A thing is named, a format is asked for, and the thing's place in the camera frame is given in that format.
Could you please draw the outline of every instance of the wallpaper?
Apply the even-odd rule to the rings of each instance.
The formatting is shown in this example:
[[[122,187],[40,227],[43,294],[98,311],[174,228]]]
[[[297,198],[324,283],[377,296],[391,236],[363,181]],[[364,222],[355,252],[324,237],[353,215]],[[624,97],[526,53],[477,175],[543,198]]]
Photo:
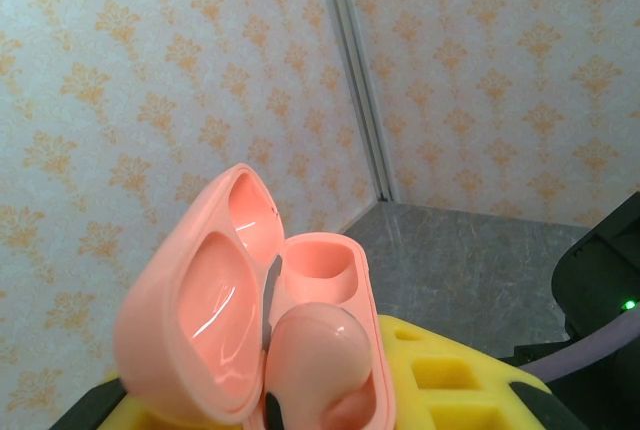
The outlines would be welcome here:
[[[353,0],[403,202],[589,226],[640,190],[640,0]]]
[[[126,289],[252,165],[288,235],[375,196],[324,0],[0,0],[0,428],[113,371]]]

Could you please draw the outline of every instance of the green led light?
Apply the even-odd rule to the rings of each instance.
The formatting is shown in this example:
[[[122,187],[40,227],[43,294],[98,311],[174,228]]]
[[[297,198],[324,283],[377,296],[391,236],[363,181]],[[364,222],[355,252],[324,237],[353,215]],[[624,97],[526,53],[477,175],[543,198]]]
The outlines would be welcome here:
[[[626,302],[624,302],[622,309],[631,310],[632,308],[635,308],[635,306],[636,306],[636,302],[634,302],[633,300],[627,300]]]

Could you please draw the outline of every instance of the gray tile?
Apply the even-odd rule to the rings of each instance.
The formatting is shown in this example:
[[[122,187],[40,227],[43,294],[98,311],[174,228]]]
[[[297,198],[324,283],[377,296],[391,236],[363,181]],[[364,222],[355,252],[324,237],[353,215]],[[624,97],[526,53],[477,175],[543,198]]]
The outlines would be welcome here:
[[[551,275],[586,231],[380,203],[345,233],[367,253],[378,313],[506,356],[563,338]]]

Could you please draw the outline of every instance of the metal wall strip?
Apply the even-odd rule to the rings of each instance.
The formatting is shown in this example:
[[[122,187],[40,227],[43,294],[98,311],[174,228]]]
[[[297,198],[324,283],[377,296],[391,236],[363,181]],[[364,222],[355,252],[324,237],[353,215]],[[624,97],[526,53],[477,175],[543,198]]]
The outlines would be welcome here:
[[[394,192],[388,172],[388,153],[380,135],[379,118],[371,92],[369,72],[364,61],[355,7],[352,0],[327,0],[327,3],[349,81],[351,98],[376,195],[378,200],[392,201]]]

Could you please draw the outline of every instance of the earbud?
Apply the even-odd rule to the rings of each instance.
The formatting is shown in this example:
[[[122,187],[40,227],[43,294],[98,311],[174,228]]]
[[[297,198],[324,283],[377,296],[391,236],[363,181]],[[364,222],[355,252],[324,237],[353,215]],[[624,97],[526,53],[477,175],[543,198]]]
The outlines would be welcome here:
[[[265,369],[265,392],[277,400],[284,429],[324,430],[327,411],[367,381],[371,358],[367,333],[342,308],[312,302],[285,313]]]

